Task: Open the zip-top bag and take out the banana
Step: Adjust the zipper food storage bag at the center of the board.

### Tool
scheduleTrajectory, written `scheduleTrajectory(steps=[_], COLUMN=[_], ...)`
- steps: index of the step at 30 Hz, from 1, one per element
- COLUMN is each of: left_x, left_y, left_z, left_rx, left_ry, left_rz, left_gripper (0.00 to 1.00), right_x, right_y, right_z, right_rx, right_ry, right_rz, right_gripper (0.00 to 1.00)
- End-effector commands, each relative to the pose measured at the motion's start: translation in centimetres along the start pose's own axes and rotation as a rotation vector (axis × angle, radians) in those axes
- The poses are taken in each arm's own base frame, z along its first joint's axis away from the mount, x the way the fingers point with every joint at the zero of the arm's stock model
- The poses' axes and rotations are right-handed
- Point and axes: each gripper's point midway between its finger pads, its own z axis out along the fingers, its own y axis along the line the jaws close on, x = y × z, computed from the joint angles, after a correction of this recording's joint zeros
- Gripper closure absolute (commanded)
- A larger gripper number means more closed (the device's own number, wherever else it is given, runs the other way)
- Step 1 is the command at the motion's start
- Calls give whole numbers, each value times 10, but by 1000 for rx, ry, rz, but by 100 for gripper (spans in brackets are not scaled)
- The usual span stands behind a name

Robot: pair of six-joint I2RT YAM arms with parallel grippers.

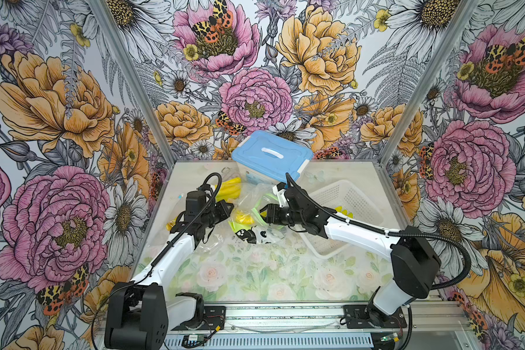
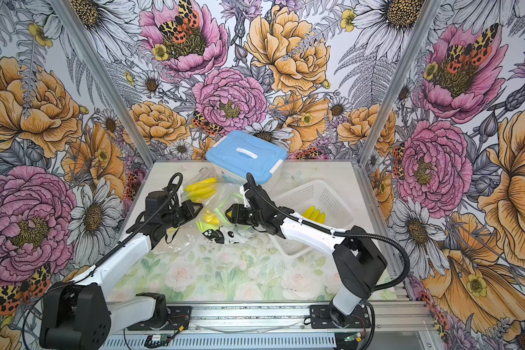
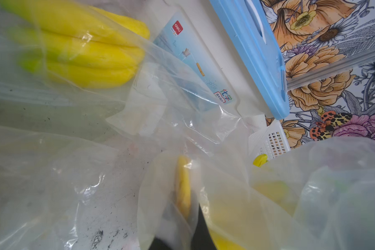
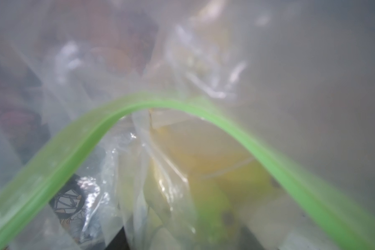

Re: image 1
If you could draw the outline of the panda zip-top bag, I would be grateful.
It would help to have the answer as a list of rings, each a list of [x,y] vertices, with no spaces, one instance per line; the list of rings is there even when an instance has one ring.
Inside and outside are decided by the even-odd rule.
[[[248,244],[277,244],[285,238],[287,228],[265,221],[266,212],[260,212],[268,204],[278,204],[273,193],[273,185],[250,183],[242,184],[234,205],[229,226],[237,238]]]

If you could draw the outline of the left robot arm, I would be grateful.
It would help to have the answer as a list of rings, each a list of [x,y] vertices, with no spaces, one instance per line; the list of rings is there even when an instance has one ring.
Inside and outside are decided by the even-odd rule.
[[[214,172],[189,192],[166,246],[129,282],[118,282],[101,303],[106,309],[105,349],[160,349],[173,329],[204,323],[200,294],[181,293],[167,301],[164,288],[211,231],[230,217],[233,204],[217,200],[222,185],[221,174]]]

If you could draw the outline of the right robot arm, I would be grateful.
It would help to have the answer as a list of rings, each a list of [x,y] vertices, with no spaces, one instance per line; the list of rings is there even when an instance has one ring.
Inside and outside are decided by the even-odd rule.
[[[414,226],[389,229],[367,224],[339,211],[318,204],[286,176],[273,189],[278,201],[268,204],[260,212],[270,225],[294,227],[324,239],[342,241],[387,259],[392,264],[393,277],[380,286],[364,309],[362,318],[376,328],[383,328],[396,311],[415,300],[423,300],[431,290],[440,290],[461,282],[468,276],[472,259],[464,246],[452,239],[422,233]],[[447,243],[462,256],[463,266],[451,280],[436,283],[441,260],[430,245],[431,241]]]

